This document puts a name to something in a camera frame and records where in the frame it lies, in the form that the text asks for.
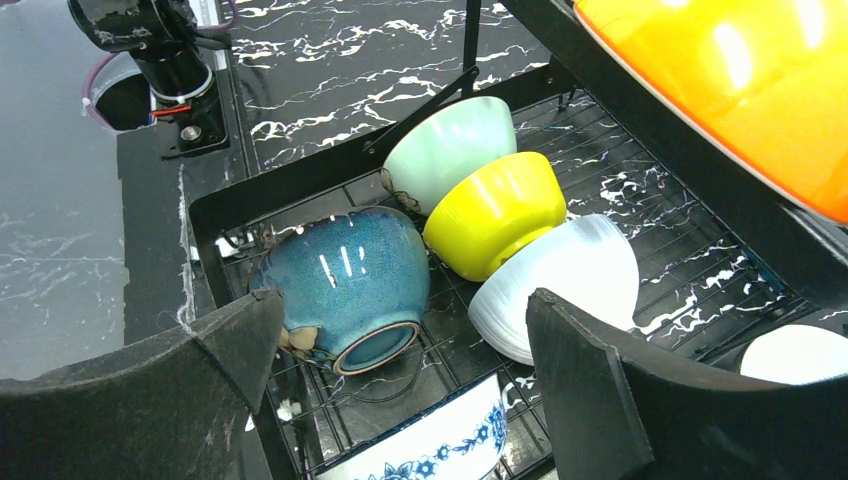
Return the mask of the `dark blue beige bowl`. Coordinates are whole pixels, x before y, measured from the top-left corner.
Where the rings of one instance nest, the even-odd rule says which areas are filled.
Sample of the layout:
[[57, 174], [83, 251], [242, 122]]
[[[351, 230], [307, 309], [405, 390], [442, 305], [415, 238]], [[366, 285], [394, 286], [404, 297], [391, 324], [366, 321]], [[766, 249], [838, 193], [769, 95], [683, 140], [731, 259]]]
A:
[[286, 230], [249, 286], [282, 290], [282, 350], [350, 376], [389, 362], [416, 340], [430, 267], [406, 214], [367, 206]]

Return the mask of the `blue patterned bowl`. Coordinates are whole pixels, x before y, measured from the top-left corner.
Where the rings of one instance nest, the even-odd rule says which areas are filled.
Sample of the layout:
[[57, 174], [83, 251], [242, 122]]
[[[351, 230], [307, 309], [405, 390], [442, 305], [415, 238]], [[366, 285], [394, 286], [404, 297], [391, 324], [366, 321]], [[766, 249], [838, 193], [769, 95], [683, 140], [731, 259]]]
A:
[[507, 443], [495, 374], [316, 475], [318, 479], [483, 479]]

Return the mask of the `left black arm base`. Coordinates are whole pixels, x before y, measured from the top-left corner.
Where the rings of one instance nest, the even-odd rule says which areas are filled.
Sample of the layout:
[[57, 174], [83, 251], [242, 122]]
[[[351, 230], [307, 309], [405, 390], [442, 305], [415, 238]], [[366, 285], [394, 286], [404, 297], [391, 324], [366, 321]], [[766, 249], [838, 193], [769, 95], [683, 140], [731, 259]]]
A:
[[229, 146], [216, 74], [202, 49], [228, 50], [222, 25], [201, 27], [187, 1], [70, 1], [79, 29], [98, 48], [126, 52], [156, 100], [149, 118], [164, 159]]

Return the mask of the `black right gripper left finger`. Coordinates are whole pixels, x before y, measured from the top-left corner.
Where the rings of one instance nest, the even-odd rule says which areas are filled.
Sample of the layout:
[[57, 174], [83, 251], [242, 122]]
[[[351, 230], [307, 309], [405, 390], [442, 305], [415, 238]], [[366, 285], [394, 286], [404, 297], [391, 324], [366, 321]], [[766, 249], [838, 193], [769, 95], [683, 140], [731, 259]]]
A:
[[259, 411], [285, 316], [262, 289], [186, 327], [1, 383], [5, 479], [222, 479]]

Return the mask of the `grey green small bowl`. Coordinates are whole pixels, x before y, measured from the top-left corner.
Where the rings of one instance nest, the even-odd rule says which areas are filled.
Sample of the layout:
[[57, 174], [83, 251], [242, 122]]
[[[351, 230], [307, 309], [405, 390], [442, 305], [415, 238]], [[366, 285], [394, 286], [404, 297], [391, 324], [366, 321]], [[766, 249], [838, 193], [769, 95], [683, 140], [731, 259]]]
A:
[[847, 338], [824, 328], [786, 325], [753, 340], [739, 366], [743, 376], [788, 385], [847, 375]]

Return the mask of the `pale green bowl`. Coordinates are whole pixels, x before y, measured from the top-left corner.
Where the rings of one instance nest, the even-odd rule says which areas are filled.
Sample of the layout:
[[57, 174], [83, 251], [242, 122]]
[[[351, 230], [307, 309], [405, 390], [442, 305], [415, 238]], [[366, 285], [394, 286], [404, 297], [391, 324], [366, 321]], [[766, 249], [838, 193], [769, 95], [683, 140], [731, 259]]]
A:
[[383, 187], [423, 216], [479, 168], [517, 151], [509, 105], [495, 96], [458, 101], [413, 128], [380, 170]]

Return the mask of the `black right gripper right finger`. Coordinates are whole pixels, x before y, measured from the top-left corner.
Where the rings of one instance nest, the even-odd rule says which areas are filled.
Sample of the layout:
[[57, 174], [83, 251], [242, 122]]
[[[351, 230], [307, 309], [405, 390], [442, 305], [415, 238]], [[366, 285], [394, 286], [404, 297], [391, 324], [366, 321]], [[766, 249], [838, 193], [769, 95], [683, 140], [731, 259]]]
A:
[[843, 479], [847, 381], [791, 386], [695, 362], [555, 293], [526, 323], [562, 479]]

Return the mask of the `dark striped white bowl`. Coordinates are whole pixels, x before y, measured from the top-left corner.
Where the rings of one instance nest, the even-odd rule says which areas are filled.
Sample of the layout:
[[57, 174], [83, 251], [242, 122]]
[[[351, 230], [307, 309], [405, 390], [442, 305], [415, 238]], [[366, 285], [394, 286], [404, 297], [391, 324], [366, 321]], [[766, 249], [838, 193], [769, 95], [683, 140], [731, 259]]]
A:
[[629, 331], [636, 327], [639, 286], [637, 259], [624, 233], [606, 215], [584, 215], [542, 235], [499, 267], [472, 298], [468, 315], [497, 352], [532, 366], [526, 311], [536, 289]]

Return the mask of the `orange white bowl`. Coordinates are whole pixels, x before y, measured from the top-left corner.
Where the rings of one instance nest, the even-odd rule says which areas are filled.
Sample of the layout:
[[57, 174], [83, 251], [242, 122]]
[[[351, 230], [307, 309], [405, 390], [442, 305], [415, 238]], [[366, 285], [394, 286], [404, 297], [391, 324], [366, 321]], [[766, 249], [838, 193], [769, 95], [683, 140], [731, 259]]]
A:
[[592, 39], [788, 200], [847, 221], [843, 1], [578, 1]]

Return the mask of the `yellow green bowl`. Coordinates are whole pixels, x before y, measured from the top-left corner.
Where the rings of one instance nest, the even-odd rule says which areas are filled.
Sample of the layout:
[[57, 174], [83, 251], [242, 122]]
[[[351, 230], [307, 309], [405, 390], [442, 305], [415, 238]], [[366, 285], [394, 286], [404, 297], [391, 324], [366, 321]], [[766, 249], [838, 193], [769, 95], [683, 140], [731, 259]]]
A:
[[534, 240], [564, 223], [564, 194], [548, 158], [501, 157], [454, 187], [429, 215], [423, 239], [460, 277], [484, 282]]

